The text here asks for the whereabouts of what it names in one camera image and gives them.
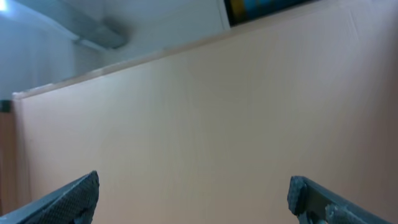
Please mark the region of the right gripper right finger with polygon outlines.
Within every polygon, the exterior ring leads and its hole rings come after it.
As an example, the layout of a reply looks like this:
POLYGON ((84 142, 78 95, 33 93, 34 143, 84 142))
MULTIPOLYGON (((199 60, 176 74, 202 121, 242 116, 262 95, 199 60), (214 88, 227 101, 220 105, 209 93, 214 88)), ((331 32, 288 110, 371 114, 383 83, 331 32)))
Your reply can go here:
POLYGON ((390 224, 304 176, 290 178, 287 202, 300 224, 390 224))

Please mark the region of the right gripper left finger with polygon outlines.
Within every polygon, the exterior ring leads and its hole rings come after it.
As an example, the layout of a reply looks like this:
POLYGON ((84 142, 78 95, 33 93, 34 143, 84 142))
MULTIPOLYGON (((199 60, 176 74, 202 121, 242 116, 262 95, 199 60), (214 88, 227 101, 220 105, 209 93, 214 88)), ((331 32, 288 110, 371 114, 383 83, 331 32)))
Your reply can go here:
POLYGON ((1 217, 2 224, 91 224, 99 199, 97 171, 1 217))

